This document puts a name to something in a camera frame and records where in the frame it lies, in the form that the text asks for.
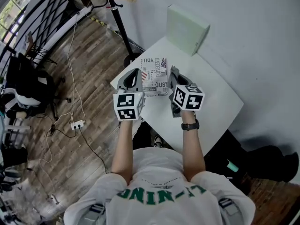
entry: american flag print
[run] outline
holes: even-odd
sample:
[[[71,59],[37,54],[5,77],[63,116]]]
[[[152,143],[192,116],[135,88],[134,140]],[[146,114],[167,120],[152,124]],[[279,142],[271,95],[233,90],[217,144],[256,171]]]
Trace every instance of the american flag print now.
[[[163,67],[163,68],[167,68],[167,63],[166,63],[166,61],[165,61],[165,58],[163,58],[162,60],[161,60],[161,65],[160,65],[161,67]]]
[[[142,82],[144,82],[145,81],[145,79],[147,78],[147,73],[145,73],[145,72],[142,72]]]

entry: sneaker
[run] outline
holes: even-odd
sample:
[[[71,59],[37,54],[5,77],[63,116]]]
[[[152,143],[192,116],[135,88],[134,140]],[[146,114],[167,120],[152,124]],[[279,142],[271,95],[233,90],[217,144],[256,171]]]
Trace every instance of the sneaker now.
[[[155,138],[154,138],[154,145],[153,145],[154,148],[162,148],[163,147],[163,142],[162,142],[162,138],[160,135],[157,135]]]

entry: teal object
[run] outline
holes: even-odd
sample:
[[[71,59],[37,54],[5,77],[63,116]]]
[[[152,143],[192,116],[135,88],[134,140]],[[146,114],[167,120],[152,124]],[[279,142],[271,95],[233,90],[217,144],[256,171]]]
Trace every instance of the teal object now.
[[[198,16],[176,5],[168,7],[166,37],[188,55],[198,51],[209,28],[210,24]]]
[[[227,161],[228,161],[227,167],[236,173],[239,170],[239,168],[236,165],[234,165],[231,161],[229,161],[228,159],[227,159]]]

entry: window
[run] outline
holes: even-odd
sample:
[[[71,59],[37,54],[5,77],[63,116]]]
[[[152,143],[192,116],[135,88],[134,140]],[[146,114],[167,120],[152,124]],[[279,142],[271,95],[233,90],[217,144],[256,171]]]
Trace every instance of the window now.
[[[0,13],[0,39],[7,44],[13,33],[19,27],[24,19],[21,10],[29,3],[30,0],[10,0]],[[14,47],[16,36],[9,44]]]

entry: black watch strap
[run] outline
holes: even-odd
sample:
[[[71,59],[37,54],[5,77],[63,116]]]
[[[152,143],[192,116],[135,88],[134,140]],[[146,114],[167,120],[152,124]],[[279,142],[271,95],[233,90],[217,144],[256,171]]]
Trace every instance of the black watch strap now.
[[[182,128],[182,130],[186,130],[186,131],[193,130],[193,129],[199,129],[199,122],[196,119],[196,123],[192,123],[192,124],[183,124],[182,123],[181,128]]]

